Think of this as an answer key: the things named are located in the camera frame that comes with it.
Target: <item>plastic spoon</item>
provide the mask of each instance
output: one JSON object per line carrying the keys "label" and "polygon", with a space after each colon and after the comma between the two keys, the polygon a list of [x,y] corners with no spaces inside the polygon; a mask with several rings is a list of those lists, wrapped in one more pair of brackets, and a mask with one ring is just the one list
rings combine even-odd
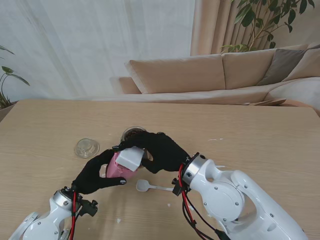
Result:
{"label": "plastic spoon", "polygon": [[165,190],[165,191],[171,191],[171,192],[173,191],[173,188],[150,185],[147,180],[143,180],[143,179],[140,179],[136,182],[136,189],[139,192],[146,192],[149,189],[159,189],[159,190]]}

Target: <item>black glove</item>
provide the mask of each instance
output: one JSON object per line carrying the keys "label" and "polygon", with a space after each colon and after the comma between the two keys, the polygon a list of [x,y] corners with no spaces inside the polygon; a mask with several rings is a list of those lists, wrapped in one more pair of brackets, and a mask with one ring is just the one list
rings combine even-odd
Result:
{"label": "black glove", "polygon": [[81,194],[92,194],[99,189],[126,184],[127,181],[123,177],[100,177],[101,166],[109,164],[114,154],[113,150],[107,149],[88,161],[80,174],[72,182],[71,189]]}
{"label": "black glove", "polygon": [[160,170],[169,172],[179,171],[179,167],[184,162],[188,153],[175,143],[163,132],[139,132],[123,141],[118,146],[118,150],[132,148],[136,146],[141,149],[147,149],[152,155],[153,161],[142,159],[142,165],[150,172],[156,174]]}

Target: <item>white curtain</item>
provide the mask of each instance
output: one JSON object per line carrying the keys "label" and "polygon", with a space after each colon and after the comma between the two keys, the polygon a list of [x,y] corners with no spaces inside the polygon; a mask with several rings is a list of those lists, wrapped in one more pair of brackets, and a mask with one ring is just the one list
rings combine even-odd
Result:
{"label": "white curtain", "polygon": [[195,0],[2,0],[0,65],[11,100],[113,94],[131,59],[190,55]]}

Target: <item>table surface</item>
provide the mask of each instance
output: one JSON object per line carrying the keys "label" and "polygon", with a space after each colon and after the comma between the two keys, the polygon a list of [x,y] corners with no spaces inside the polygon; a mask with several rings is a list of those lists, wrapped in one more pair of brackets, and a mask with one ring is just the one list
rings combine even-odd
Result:
{"label": "table surface", "polygon": [[[97,140],[101,152],[131,126],[165,132],[191,155],[201,152],[228,170],[242,170],[309,239],[320,238],[320,119],[310,108],[31,99],[19,101],[0,123],[0,239],[29,213],[48,211],[53,193],[70,186],[87,162],[74,154],[78,140]],[[142,169],[125,186],[86,195],[99,202],[98,213],[78,219],[75,239],[197,239],[181,197],[136,190],[137,179],[170,187],[176,175]],[[199,194],[191,191],[190,198],[215,225]]]}

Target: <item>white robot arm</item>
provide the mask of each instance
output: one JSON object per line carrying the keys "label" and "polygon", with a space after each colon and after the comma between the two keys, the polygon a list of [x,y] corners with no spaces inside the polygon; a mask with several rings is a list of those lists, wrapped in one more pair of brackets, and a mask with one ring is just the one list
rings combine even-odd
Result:
{"label": "white robot arm", "polygon": [[[187,160],[181,175],[187,188],[201,194],[206,211],[231,240],[308,239],[297,222],[244,172],[221,171],[212,159],[197,153]],[[180,191],[176,183],[173,193]],[[241,216],[246,197],[256,211]]]}
{"label": "white robot arm", "polygon": [[[64,187],[55,192],[50,198],[50,211],[40,215],[32,212],[14,231],[9,240],[67,240],[70,228],[65,225],[65,219],[72,216],[72,192]],[[96,214],[97,202],[82,199],[80,194],[76,198],[76,212],[80,216],[88,213],[92,217]]]}
{"label": "white robot arm", "polygon": [[[183,186],[176,180],[173,193],[179,195],[185,188],[199,192],[206,211],[231,240],[308,239],[292,217],[242,171],[221,171],[213,160],[197,153],[184,163],[181,180]],[[246,198],[256,211],[241,216]],[[65,219],[72,216],[72,191],[68,187],[58,190],[49,203],[49,212],[42,216],[31,213],[9,240],[67,240],[70,228],[65,226]],[[97,204],[79,194],[76,197],[80,216],[94,216]]]}

